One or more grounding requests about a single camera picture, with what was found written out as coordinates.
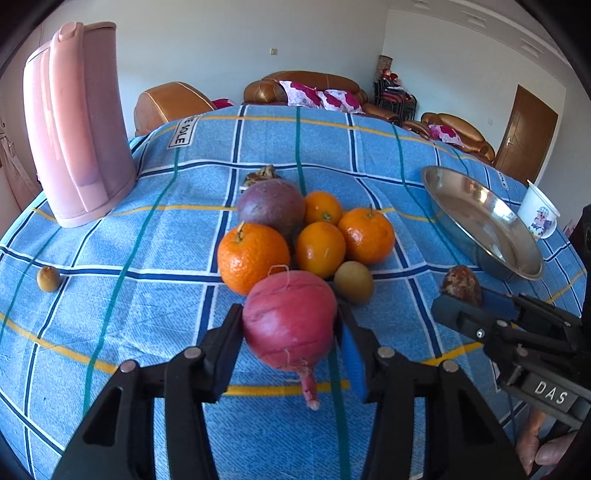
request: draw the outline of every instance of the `yellow stripe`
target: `yellow stripe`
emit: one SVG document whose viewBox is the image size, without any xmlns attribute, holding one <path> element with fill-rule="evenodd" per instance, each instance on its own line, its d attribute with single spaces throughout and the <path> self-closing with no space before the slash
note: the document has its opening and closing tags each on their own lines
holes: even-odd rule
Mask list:
<svg viewBox="0 0 591 480">
<path fill-rule="evenodd" d="M 201 122 L 203 122 L 204 120 L 257 120 L 260 122 L 295 122 L 296 121 L 295 118 L 290 118 L 290 117 L 286 117 L 286 116 L 274 117 L 274 116 L 237 116 L 237 115 L 206 115 L 206 116 L 201 117 L 201 119 L 200 119 Z M 335 128 L 345 129 L 345 130 L 357 130 L 359 132 L 380 135 L 381 137 L 388 137 L 388 138 L 395 138 L 396 137 L 396 135 L 394 135 L 394 134 L 382 132 L 380 130 L 375 130 L 373 128 L 360 127 L 358 125 L 344 125 L 344 124 L 337 124 L 334 122 L 324 122 L 322 120 L 310 120 L 310 119 L 306 119 L 306 118 L 300 119 L 300 122 L 303 124 L 321 125 L 324 127 L 335 127 Z M 177 128 L 177 125 L 178 124 L 173 125 L 168 128 L 165 128 L 161 132 L 158 132 L 157 134 L 155 134 L 152 139 L 157 138 L 160 135 L 165 134 L 166 132 L 170 132 L 171 130 L 174 130 L 175 128 Z M 437 148 L 441 151 L 444 151 L 446 153 L 449 153 L 449 150 L 447 148 L 442 147 L 441 145 L 437 145 L 436 143 L 433 143 L 430 140 L 425 140 L 424 138 L 421 138 L 421 137 L 414 137 L 414 136 L 411 137 L 408 135 L 399 135 L 399 138 L 401 140 L 409 140 L 411 142 L 418 142 L 418 143 L 423 143 L 426 145 L 433 145 L 435 148 Z M 474 160 L 474 158 L 469 155 L 461 155 L 460 158 L 463 158 L 465 160 Z"/>
<path fill-rule="evenodd" d="M 108 214 L 108 216 L 119 217 L 119 216 L 123 216 L 123 215 L 131 215 L 132 213 L 147 212 L 151 209 L 152 209 L 152 206 L 148 205 L 145 207 L 134 208 L 133 210 L 128 210 L 126 212 L 110 213 L 110 214 Z M 218 205 L 158 205 L 156 207 L 156 210 L 214 210 L 214 211 L 220 211 L 220 212 L 222 212 L 222 211 L 234 212 L 236 210 L 236 207 L 224 207 L 224 206 L 218 206 Z M 43 212 L 43 210 L 33 208 L 33 212 L 38 213 L 43 218 L 46 218 L 47 220 L 50 220 L 52 222 L 56 221 L 55 218 L 46 214 L 45 212 Z M 382 213 L 396 212 L 397 214 L 399 214 L 402 217 L 408 218 L 410 220 L 417 220 L 419 222 L 434 221 L 433 219 L 429 219 L 426 217 L 421 217 L 421 216 L 417 216 L 417 215 L 409 215 L 407 213 L 401 212 L 400 210 L 397 210 L 394 207 L 384 208 L 384 209 L 380 210 L 380 212 L 382 212 Z"/>
<path fill-rule="evenodd" d="M 53 218 L 48 213 L 45 213 L 43 210 L 40 210 L 38 208 L 33 208 L 33 212 L 38 213 L 39 215 L 41 215 L 43 218 L 49 220 L 50 222 L 57 222 L 57 220 L 55 218 Z"/>
<path fill-rule="evenodd" d="M 584 274 L 584 270 L 581 270 L 577 273 L 573 279 L 566 285 L 565 288 L 557 292 L 555 295 L 552 295 L 546 302 L 551 303 L 557 300 L 561 295 L 563 295 L 573 284 L 576 282 L 581 275 Z M 0 320 L 4 320 L 5 317 L 2 313 L 0 313 Z M 64 355 L 72 360 L 80 362 L 81 364 L 87 365 L 90 362 L 90 357 L 86 355 L 82 355 L 81 353 L 75 352 L 69 348 L 66 348 L 61 345 L 56 345 L 54 343 L 48 342 L 44 339 L 39 339 L 37 336 L 31 332 L 27 332 L 25 329 L 19 327 L 16 323 L 12 320 L 8 319 L 6 325 L 14 330 L 17 334 L 21 335 L 29 339 L 30 341 L 36 343 L 43 348 L 47 348 L 53 350 L 54 352 L 59 353 L 60 355 Z M 444 360 L 452 360 L 462 355 L 467 355 L 474 350 L 477 350 L 482 347 L 480 342 L 473 342 L 468 343 L 467 345 L 462 345 L 453 350 L 450 350 L 444 353 L 441 357 L 438 358 L 430 358 L 428 360 L 424 360 L 424 365 L 439 365 Z M 112 365 L 108 362 L 103 362 L 98 360 L 96 362 L 95 368 L 97 370 L 103 371 L 112 375 L 117 370 L 117 365 Z M 329 382 L 321 382 L 317 385 L 319 393 L 328 393 L 330 392 L 330 383 Z M 341 380 L 341 388 L 343 390 L 348 390 L 350 388 L 349 380 Z M 293 395 L 301 395 L 301 387 L 298 384 L 294 385 L 280 385 L 280 386 L 264 386 L 264 385 L 230 385 L 228 386 L 228 390 L 226 395 L 235 396 L 235 397 L 286 397 L 286 396 L 293 396 Z"/>
<path fill-rule="evenodd" d="M 395 213 L 399 214 L 401 217 L 405 217 L 410 220 L 416 220 L 418 222 L 432 222 L 432 221 L 434 221 L 433 219 L 430 219 L 427 217 L 421 217 L 421 216 L 417 216 L 417 215 L 409 215 L 407 213 L 401 212 L 400 210 L 396 210 L 396 208 L 394 208 L 394 207 L 383 208 L 380 210 L 380 212 L 382 212 L 382 213 L 395 212 Z"/>
<path fill-rule="evenodd" d="M 468 343 L 467 345 L 462 345 L 458 348 L 454 348 L 453 350 L 449 350 L 448 352 L 444 353 L 442 356 L 438 358 L 430 358 L 429 360 L 425 360 L 421 363 L 424 365 L 437 366 L 444 360 L 452 360 L 459 356 L 467 355 L 468 353 L 477 350 L 480 347 L 482 347 L 482 344 L 480 342 Z"/>
<path fill-rule="evenodd" d="M 5 316 L 2 313 L 0 313 L 0 320 L 4 321 L 4 319 L 5 319 Z M 76 362 L 80 362 L 81 364 L 88 365 L 88 363 L 90 362 L 89 356 L 82 355 L 81 353 L 75 352 L 74 350 L 70 350 L 69 348 L 66 348 L 65 346 L 56 345 L 55 343 L 48 342 L 47 340 L 44 340 L 42 338 L 37 338 L 37 335 L 35 335 L 34 333 L 31 333 L 31 332 L 27 332 L 24 328 L 19 327 L 11 319 L 6 320 L 6 326 L 11 328 L 12 330 L 14 330 L 20 336 L 29 339 L 33 343 L 36 343 L 37 345 L 39 345 L 43 348 L 46 348 L 48 350 L 53 350 L 54 352 L 57 352 L 60 355 L 63 355 L 63 356 L 68 357 L 72 360 L 75 360 Z M 97 370 L 101 370 L 103 372 L 106 372 L 109 375 L 114 374 L 115 371 L 117 370 L 116 365 L 112 365 L 108 362 L 103 362 L 101 360 L 98 360 L 96 362 L 95 368 Z"/>
<path fill-rule="evenodd" d="M 330 383 L 320 382 L 316 385 L 318 393 L 329 393 Z M 340 381 L 340 387 L 343 390 L 351 388 L 349 380 L 344 379 Z M 301 386 L 299 383 L 293 385 L 279 385 L 279 386 L 250 386 L 250 385 L 230 385 L 226 391 L 226 395 L 231 397 L 293 397 L 301 395 Z"/>
<path fill-rule="evenodd" d="M 139 207 L 133 210 L 129 210 L 127 212 L 120 212 L 120 213 L 111 213 L 109 216 L 111 217 L 119 217 L 122 215 L 130 215 L 132 213 L 137 212 L 147 212 L 152 209 L 151 205 L 146 207 Z M 224 207 L 224 206 L 217 206 L 217 205 L 158 205 L 156 210 L 227 210 L 227 211 L 234 211 L 236 207 Z"/>
<path fill-rule="evenodd" d="M 585 270 L 581 270 L 579 273 L 577 273 L 573 279 L 569 282 L 568 285 L 565 286 L 565 288 L 563 288 L 562 290 L 556 292 L 554 295 L 552 295 L 548 300 L 546 300 L 546 303 L 552 303 L 553 301 L 556 301 L 557 298 L 561 297 L 570 287 L 573 286 L 573 284 L 579 279 L 579 277 L 581 275 L 583 275 L 585 273 Z"/>
</svg>

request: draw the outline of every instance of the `finger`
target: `finger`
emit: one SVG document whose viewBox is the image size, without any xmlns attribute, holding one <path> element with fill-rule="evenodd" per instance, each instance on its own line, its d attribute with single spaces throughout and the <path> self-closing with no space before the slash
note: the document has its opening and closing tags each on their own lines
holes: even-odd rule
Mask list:
<svg viewBox="0 0 591 480">
<path fill-rule="evenodd" d="M 525 425 L 526 431 L 531 435 L 538 435 L 542 425 L 546 420 L 546 414 L 537 410 L 536 408 L 530 408 L 530 414 L 527 417 L 527 423 Z"/>
<path fill-rule="evenodd" d="M 535 456 L 535 462 L 538 465 L 556 465 L 573 443 L 576 434 L 577 432 L 572 432 L 542 445 Z"/>
<path fill-rule="evenodd" d="M 531 469 L 534 466 L 535 454 L 538 452 L 539 447 L 540 440 L 535 435 L 522 435 L 519 441 L 517 441 L 517 455 L 527 475 L 531 473 Z"/>
</svg>

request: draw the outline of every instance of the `pink floral pillow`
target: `pink floral pillow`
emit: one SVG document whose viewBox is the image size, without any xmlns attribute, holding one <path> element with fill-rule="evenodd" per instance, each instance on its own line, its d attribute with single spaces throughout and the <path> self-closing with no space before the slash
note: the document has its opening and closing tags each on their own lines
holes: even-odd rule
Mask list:
<svg viewBox="0 0 591 480">
<path fill-rule="evenodd" d="M 459 145 L 461 147 L 464 146 L 460 135 L 452 127 L 448 127 L 447 125 L 429 125 L 429 131 L 433 140 L 440 140 L 444 143 Z"/>
<path fill-rule="evenodd" d="M 297 82 L 280 80 L 279 83 L 287 94 L 287 105 L 324 109 L 315 89 Z"/>
<path fill-rule="evenodd" d="M 345 107 L 343 102 L 341 102 L 337 97 L 321 91 L 317 91 L 316 94 L 320 97 L 320 100 L 322 100 L 322 105 L 324 106 L 325 110 L 347 113 L 347 107 Z"/>
<path fill-rule="evenodd" d="M 351 92 L 345 90 L 325 90 L 324 92 L 338 98 L 343 103 L 347 113 L 363 113 L 359 100 Z"/>
</svg>

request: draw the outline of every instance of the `fruit pile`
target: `fruit pile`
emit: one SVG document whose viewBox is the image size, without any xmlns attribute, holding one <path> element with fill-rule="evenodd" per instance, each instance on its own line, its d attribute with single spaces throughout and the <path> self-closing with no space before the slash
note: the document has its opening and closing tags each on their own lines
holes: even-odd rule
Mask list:
<svg viewBox="0 0 591 480">
<path fill-rule="evenodd" d="M 394 228 L 379 211 L 360 207 L 343 212 L 330 193 L 304 198 L 280 179 L 250 186 L 237 211 L 240 225 L 221 241 L 217 263 L 222 280 L 240 295 L 293 266 L 323 280 L 334 276 L 339 296 L 366 303 L 373 293 L 367 266 L 384 261 L 395 243 Z"/>
<path fill-rule="evenodd" d="M 367 265 L 390 254 L 394 229 L 372 208 L 345 213 L 330 193 L 304 198 L 281 179 L 249 186 L 236 210 L 240 224 L 220 242 L 217 266 L 226 285 L 247 296 L 246 342 L 263 363 L 297 374 L 306 405 L 318 410 L 314 366 L 332 349 L 337 311 L 325 280 L 334 276 L 335 291 L 349 302 L 368 302 L 374 279 Z"/>
</svg>

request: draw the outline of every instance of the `metal plate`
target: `metal plate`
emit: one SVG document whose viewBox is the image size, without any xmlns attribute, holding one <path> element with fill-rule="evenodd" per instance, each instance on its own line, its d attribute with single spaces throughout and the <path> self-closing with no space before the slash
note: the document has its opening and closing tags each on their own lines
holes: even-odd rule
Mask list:
<svg viewBox="0 0 591 480">
<path fill-rule="evenodd" d="M 500 280 L 542 277 L 540 248 L 498 196 L 449 168 L 425 167 L 421 176 L 437 221 L 467 257 Z"/>
</svg>

